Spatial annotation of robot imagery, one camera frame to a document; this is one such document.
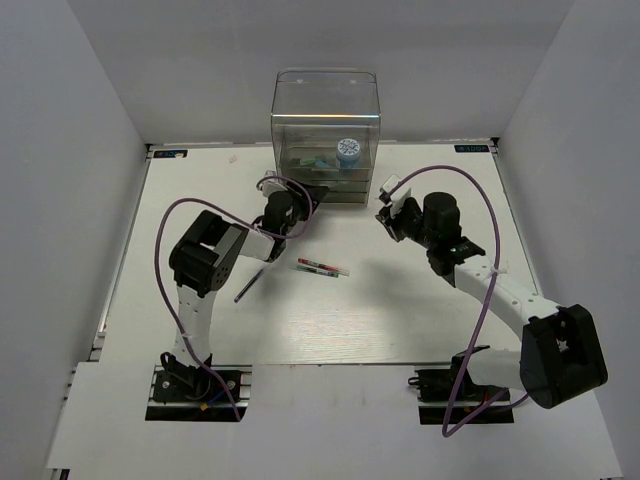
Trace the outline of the blue cleaning gel jar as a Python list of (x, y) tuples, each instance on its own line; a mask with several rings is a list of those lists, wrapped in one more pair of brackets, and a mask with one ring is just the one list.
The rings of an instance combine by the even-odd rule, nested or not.
[(362, 148), (356, 139), (343, 138), (336, 145), (335, 155), (341, 169), (355, 168), (360, 163)]

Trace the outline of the clear plastic drawer organizer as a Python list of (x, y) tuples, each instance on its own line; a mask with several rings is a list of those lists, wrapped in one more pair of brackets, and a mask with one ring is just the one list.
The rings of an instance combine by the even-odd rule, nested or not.
[[(271, 107), (271, 141), (279, 175), (305, 185), (324, 185), (324, 201), (365, 205), (372, 184), (381, 111), (376, 75), (348, 68), (288, 68), (276, 76)], [(341, 169), (336, 145), (356, 139), (357, 167)], [(299, 165), (315, 157), (335, 167), (324, 171)]]

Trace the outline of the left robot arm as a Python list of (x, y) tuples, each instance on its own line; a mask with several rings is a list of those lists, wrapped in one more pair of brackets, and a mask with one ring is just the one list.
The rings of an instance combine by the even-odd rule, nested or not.
[(218, 292), (240, 257), (271, 264), (299, 236), (329, 193), (326, 186), (287, 183), (269, 187), (263, 214), (255, 223), (239, 220), (211, 206), (201, 211), (169, 255), (178, 306), (169, 312), (176, 324), (172, 350), (161, 355), (165, 373), (189, 399), (226, 391), (211, 369), (210, 327)]

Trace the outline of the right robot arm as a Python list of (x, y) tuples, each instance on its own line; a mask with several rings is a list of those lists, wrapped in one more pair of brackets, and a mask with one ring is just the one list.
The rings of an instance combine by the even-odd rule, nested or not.
[(608, 370), (591, 313), (561, 306), (499, 272), (486, 252), (463, 236), (456, 199), (444, 192), (417, 202), (410, 190), (382, 193), (377, 218), (390, 236), (424, 247), (433, 272), (482, 304), (518, 338), (517, 351), (476, 345), (451, 359), (447, 387), (472, 399), (487, 387), (527, 394), (551, 409), (608, 381)]

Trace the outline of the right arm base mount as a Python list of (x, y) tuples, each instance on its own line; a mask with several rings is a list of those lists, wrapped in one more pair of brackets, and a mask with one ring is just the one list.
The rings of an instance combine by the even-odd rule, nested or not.
[[(417, 394), (419, 421), (421, 425), (441, 425), (453, 387), (455, 375), (448, 368), (418, 369), (407, 380), (408, 387)], [(502, 390), (494, 385), (475, 385), (465, 378), (457, 393), (451, 413), (451, 424), (455, 425), (467, 415), (487, 403)], [(508, 408), (509, 392), (471, 420), (471, 424), (513, 424), (514, 415)]]

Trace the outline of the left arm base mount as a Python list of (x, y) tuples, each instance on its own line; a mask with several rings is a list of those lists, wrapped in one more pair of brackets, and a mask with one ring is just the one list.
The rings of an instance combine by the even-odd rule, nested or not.
[(209, 380), (197, 390), (189, 389), (160, 365), (152, 376), (145, 413), (146, 421), (235, 423), (241, 420), (249, 406), (252, 367), (217, 366), (217, 373), (226, 382), (236, 407), (233, 407), (218, 380)]

